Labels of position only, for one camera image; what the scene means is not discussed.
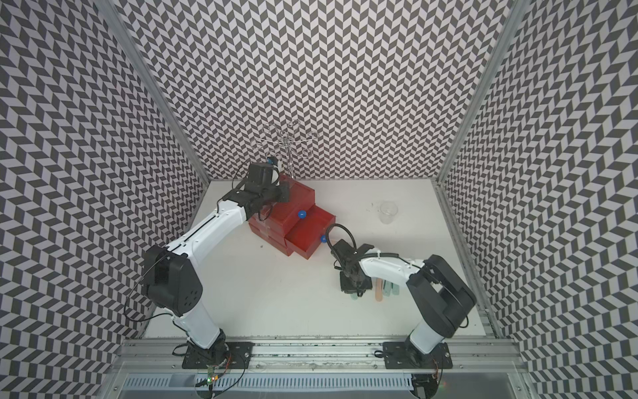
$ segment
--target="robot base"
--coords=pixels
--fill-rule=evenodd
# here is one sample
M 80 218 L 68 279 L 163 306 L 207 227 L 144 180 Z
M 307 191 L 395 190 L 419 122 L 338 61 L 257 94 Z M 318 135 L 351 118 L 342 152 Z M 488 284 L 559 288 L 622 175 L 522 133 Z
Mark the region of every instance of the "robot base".
M 431 368 L 446 369 L 452 368 L 452 358 L 450 350 L 444 342 L 434 347 L 429 354 L 422 354 L 407 342 L 384 342 L 383 360 L 385 368 L 388 370 L 398 370 L 403 368 Z
M 226 347 L 224 349 L 226 350 L 224 351 L 221 361 L 217 364 L 222 364 L 222 362 L 228 358 L 228 353 L 230 353 L 230 364 L 228 368 L 238 368 L 240 370 L 248 368 L 255 344 L 252 342 L 226 342 L 225 345 Z M 189 343 L 186 349 L 186 355 L 184 355 L 184 361 L 182 362 L 183 369 L 201 370 L 208 366 L 214 366 L 210 363 L 215 363 L 215 361 L 211 362 L 211 357 L 203 354 L 201 348 Z

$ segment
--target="black and white pattern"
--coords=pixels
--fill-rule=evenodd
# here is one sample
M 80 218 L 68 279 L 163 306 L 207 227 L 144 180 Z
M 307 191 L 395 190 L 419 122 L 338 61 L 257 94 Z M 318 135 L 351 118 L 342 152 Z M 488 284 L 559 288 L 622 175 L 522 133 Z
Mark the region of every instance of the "black and white pattern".
M 334 178 L 437 174 L 510 0 L 115 3 L 211 177 L 299 119 L 298 176 Z
M 636 15 L 533 3 L 445 183 L 546 398 L 638 398 Z
M 5 0 L 0 29 L 0 396 L 86 397 L 203 186 L 88 0 Z

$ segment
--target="metal vent grille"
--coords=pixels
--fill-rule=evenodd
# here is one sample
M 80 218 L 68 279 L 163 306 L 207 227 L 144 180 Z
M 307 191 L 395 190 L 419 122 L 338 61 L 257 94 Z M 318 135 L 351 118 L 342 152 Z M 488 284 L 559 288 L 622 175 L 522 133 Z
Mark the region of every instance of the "metal vent grille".
M 132 374 L 124 383 L 125 388 L 168 388 L 170 382 L 170 375 L 166 377 L 156 377 L 148 374 Z
M 215 383 L 215 390 L 231 386 L 239 376 L 227 375 Z M 242 378 L 233 389 L 243 391 L 403 391 L 412 380 L 403 374 L 270 374 Z
M 240 374 L 226 375 L 214 386 L 221 391 L 231 386 Z M 205 374 L 198 374 L 197 382 L 202 381 Z M 122 386 L 129 391 L 193 391 L 195 383 L 193 374 L 175 373 L 166 377 L 154 374 L 129 374 Z M 272 392 L 317 392 L 317 391 L 407 391 L 412 389 L 410 375 L 402 373 L 271 373 L 260 375 L 244 375 L 233 391 L 272 391 Z M 197 388 L 208 390 L 208 387 Z

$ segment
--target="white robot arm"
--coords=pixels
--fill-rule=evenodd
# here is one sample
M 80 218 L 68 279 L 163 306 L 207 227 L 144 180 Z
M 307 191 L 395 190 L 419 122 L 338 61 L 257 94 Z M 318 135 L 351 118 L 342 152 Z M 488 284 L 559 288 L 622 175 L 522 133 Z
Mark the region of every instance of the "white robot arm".
M 351 246 L 342 239 L 332 245 L 329 234 L 334 227 L 348 233 Z M 468 321 L 476 297 L 440 256 L 432 255 L 427 260 L 404 259 L 369 244 L 357 247 L 352 233 L 336 223 L 328 226 L 325 235 L 332 255 L 339 262 L 336 269 L 341 271 L 343 292 L 362 296 L 372 289 L 372 278 L 408 287 L 423 316 L 405 342 L 413 366 L 427 364 L 428 354 L 444 339 L 451 338 L 463 321 Z M 438 292 L 433 283 L 441 286 Z
M 206 219 L 167 247 L 153 246 L 144 255 L 142 293 L 172 313 L 174 323 L 188 334 L 189 349 L 210 365 L 221 364 L 227 348 L 223 331 L 200 300 L 203 287 L 198 270 L 208 253 L 234 228 L 264 206 L 288 201 L 289 187 L 279 183 L 277 161 L 270 158 L 270 162 L 273 165 L 252 163 L 248 176 L 219 200 L 218 208 Z M 329 239 L 333 227 L 345 228 L 335 224 L 326 231 L 330 250 L 339 261 L 342 291 L 361 296 L 372 288 L 371 278 L 408 287 L 424 319 L 406 340 L 406 348 L 415 366 L 425 364 L 424 356 L 451 337 L 466 319 L 476 303 L 474 295 L 441 257 L 404 260 L 371 245 L 357 248 L 354 239 L 353 246 L 345 240 L 333 246 Z M 443 288 L 437 292 L 432 283 Z

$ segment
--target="wire stand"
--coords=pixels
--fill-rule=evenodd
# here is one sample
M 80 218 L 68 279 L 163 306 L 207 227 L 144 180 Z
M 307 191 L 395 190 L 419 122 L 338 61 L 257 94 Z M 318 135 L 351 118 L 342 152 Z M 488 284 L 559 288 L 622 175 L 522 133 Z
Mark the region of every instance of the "wire stand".
M 274 123 L 269 123 L 263 126 L 261 134 L 266 137 L 273 136 L 273 132 L 275 133 L 276 140 L 267 140 L 256 138 L 252 141 L 252 145 L 254 148 L 263 147 L 265 143 L 274 144 L 279 148 L 279 157 L 285 165 L 285 169 L 288 172 L 288 175 L 293 179 L 297 179 L 295 174 L 295 157 L 299 158 L 310 158 L 310 150 L 308 146 L 305 149 L 297 150 L 296 144 L 300 143 L 310 143 L 312 141 L 316 141 L 318 138 L 318 134 L 316 132 L 307 133 L 308 139 L 295 140 L 296 137 L 300 137 L 300 124 L 298 120 L 293 120 L 284 124 L 282 126 L 278 126 Z

